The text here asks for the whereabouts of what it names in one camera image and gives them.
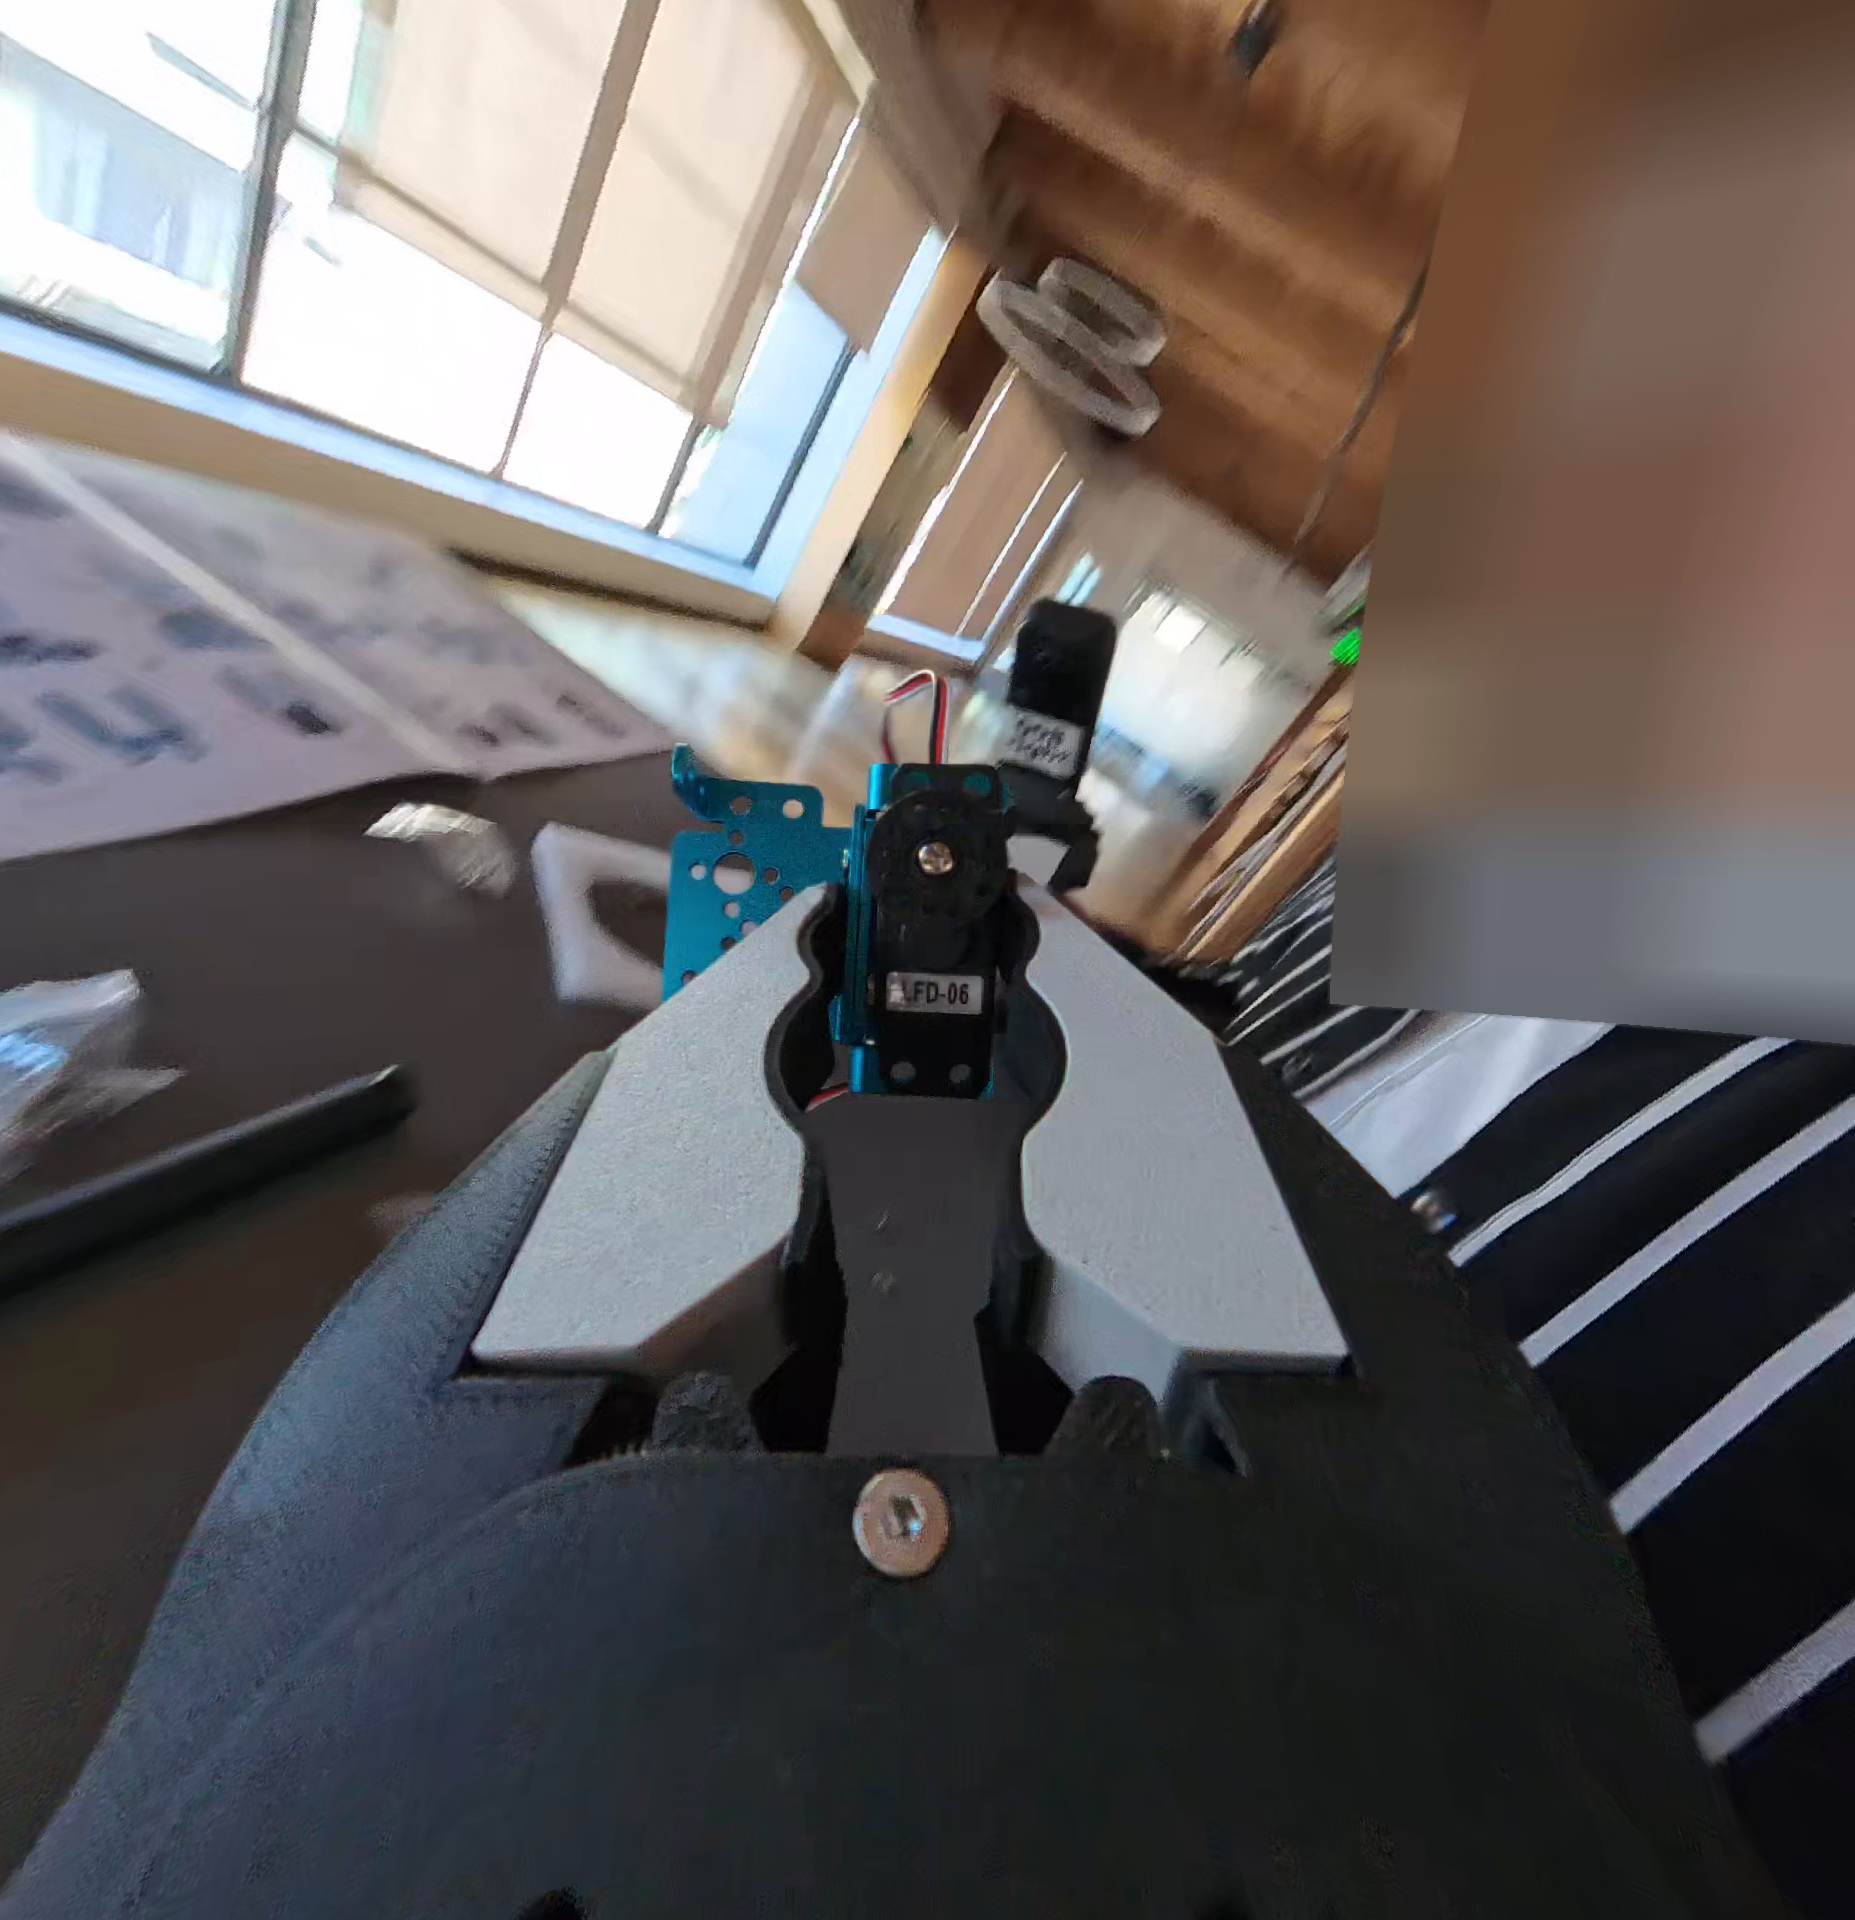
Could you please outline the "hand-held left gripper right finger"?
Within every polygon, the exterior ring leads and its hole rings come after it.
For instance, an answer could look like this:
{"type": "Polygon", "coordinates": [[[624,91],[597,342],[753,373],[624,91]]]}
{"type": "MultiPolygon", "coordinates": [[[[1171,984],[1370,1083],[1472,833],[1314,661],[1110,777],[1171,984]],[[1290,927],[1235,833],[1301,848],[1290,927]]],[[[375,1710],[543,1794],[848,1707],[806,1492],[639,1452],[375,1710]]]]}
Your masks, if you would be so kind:
{"type": "Polygon", "coordinates": [[[1025,985],[1060,1085],[1021,1147],[1032,1336],[1070,1387],[1334,1375],[1347,1336],[1212,1034],[1033,879],[1025,985]]]}

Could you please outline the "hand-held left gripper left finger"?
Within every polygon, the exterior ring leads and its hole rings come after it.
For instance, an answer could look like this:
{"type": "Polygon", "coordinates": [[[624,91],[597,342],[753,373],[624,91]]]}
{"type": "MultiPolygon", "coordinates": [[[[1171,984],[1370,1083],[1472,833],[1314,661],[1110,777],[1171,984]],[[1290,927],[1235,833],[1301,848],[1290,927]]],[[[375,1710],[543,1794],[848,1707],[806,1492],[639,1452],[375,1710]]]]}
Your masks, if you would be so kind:
{"type": "Polygon", "coordinates": [[[808,996],[808,885],[612,1047],[470,1356],[657,1387],[722,1371],[750,1393],[785,1360],[779,1272],[804,1139],[771,1087],[771,1037],[808,996]]]}

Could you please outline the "black servo with blue bracket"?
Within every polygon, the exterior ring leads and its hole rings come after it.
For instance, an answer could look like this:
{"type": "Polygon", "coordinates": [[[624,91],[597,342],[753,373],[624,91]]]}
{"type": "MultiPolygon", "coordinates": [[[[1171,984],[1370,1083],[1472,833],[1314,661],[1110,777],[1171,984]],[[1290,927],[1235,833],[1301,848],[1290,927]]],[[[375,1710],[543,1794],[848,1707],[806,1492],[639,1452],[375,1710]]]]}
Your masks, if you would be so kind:
{"type": "Polygon", "coordinates": [[[841,919],[822,944],[825,1010],[845,1068],[817,1101],[988,1093],[1009,947],[997,768],[882,760],[848,829],[825,822],[814,786],[722,777],[684,744],[670,782],[701,827],[670,852],[665,998],[797,892],[829,885],[841,919]]]}

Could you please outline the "black electric screwdriver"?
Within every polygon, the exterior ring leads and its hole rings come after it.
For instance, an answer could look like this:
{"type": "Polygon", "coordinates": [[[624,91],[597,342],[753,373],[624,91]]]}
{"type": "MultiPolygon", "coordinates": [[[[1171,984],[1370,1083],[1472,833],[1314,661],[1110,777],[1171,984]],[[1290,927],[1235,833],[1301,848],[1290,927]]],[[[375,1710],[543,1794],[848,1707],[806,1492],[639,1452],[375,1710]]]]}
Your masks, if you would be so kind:
{"type": "Polygon", "coordinates": [[[383,1139],[414,1106],[414,1076],[391,1064],[8,1208],[0,1301],[383,1139]]]}

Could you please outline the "dark grey desk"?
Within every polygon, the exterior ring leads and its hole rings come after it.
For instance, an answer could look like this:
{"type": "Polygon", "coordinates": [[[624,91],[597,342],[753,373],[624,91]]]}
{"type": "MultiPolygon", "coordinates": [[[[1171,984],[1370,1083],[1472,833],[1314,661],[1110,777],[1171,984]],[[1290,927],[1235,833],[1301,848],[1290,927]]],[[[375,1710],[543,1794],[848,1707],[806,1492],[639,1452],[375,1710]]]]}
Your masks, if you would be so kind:
{"type": "Polygon", "coordinates": [[[348,1147],[268,1189],[215,1201],[110,1252],[0,1287],[0,1719],[61,1741],[129,1686],[136,1646],[195,1520],[225,1487],[243,1543],[284,1543],[302,1566],[353,1550],[384,1516],[502,1507],[477,1524],[485,1557],[455,1586],[476,1611],[477,1680],[527,1670],[573,1623],[576,1680],[557,1688],[603,1726],[625,1695],[668,1721],[711,1693],[732,1713],[771,1670],[820,1680],[796,1702],[845,1695],[860,1673],[925,1668],[906,1699],[995,1695],[988,1666],[1045,1659],[1049,1628],[1087,1628],[1097,1663],[1150,1649],[1203,1599],[1209,1548],[1231,1523],[1180,1520],[1188,1487],[1235,1496],[1242,1476],[1178,1455],[1142,1462],[1090,1445],[984,1462],[980,1568],[965,1533],[914,1582],[868,1571],[848,1544],[839,1464],[815,1452],[648,1449],[591,1459],[615,1420],[660,1387],[628,1362],[548,1379],[470,1360],[476,1332],[415,1392],[368,1368],[440,1324],[444,1275],[502,1235],[527,1177],[512,1097],[571,1070],[610,1019],[562,1012],[543,980],[523,895],[476,898],[427,855],[362,838],[395,799],[446,797],[443,779],[383,782],[180,838],[0,868],[0,984],[133,966],[148,1042],[192,1080],[64,1139],[36,1167],[164,1148],[222,1118],[403,1063],[415,1114],[400,1139],[348,1147]]]}

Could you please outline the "person's white undershirt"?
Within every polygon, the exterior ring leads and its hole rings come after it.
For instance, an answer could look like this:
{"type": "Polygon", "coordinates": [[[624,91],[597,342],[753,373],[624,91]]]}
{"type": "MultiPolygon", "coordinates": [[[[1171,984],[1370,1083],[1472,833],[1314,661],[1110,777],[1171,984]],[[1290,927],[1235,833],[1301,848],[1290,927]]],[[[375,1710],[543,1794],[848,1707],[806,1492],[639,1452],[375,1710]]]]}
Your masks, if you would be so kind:
{"type": "Polygon", "coordinates": [[[1603,1039],[1608,1021],[1415,1013],[1299,1102],[1391,1196],[1410,1198],[1522,1092],[1603,1039]]]}

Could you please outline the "white foam sheet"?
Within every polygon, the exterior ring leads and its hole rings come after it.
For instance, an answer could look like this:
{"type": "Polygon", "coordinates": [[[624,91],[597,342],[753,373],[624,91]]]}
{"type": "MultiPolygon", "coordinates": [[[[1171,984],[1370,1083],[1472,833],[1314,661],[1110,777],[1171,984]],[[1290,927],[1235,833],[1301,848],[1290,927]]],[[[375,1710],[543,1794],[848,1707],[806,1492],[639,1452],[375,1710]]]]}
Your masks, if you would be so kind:
{"type": "Polygon", "coordinates": [[[668,903],[668,852],[565,823],[545,823],[531,843],[534,897],[550,944],[553,991],[559,1003],[603,1003],[642,1016],[665,996],[660,964],[628,947],[594,907],[601,884],[631,885],[668,903]]]}

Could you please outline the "crumpled clear parts bag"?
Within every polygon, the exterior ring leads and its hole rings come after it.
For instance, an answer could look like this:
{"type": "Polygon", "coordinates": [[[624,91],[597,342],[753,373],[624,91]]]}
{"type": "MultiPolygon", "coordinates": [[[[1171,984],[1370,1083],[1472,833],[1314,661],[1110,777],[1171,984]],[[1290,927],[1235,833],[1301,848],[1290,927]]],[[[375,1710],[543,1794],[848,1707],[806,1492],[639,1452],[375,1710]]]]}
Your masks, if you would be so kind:
{"type": "Polygon", "coordinates": [[[520,855],[495,822],[438,801],[395,801],[362,833],[407,847],[460,892],[506,898],[520,879],[520,855]]]}

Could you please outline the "clear bag of dark screws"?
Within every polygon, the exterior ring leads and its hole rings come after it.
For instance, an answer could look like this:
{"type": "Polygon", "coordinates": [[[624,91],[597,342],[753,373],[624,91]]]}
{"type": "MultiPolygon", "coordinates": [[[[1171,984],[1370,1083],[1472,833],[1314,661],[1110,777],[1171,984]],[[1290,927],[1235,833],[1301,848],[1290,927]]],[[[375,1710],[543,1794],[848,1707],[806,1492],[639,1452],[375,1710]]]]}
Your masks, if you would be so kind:
{"type": "Polygon", "coordinates": [[[0,1185],[55,1136],[120,1118],[183,1077],[137,1061],[142,1008],[130,969],[0,991],[0,1185]]]}

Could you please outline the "white blue instruction manual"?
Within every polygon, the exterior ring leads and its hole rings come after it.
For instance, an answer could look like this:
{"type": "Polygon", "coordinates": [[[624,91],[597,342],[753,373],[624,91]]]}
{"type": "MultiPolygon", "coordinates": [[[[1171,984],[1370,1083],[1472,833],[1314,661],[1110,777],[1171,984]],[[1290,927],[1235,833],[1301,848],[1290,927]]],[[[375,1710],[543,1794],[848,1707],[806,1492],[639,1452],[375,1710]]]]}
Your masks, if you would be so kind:
{"type": "Polygon", "coordinates": [[[421,539],[0,431],[0,861],[670,749],[421,539]]]}

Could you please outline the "beige roller blind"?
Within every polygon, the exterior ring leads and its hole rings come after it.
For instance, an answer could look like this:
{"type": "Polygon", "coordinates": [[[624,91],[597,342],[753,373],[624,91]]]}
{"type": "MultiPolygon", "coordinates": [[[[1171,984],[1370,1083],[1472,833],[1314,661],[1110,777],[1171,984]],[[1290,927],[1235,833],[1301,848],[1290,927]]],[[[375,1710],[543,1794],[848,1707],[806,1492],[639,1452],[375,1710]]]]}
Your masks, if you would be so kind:
{"type": "Polygon", "coordinates": [[[850,120],[814,5],[364,5],[338,190],[722,426],[850,120]]]}

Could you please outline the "large glass window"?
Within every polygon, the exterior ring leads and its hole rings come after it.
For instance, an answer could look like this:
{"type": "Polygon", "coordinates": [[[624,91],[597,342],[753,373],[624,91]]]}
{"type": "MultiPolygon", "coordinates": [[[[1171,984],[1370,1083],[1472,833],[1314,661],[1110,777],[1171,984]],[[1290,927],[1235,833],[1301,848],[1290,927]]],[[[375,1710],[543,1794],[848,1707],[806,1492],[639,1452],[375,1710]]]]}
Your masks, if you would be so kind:
{"type": "Polygon", "coordinates": [[[796,283],[822,197],[704,425],[340,204],[364,5],[0,5],[0,303],[756,564],[860,357],[796,283]]]}

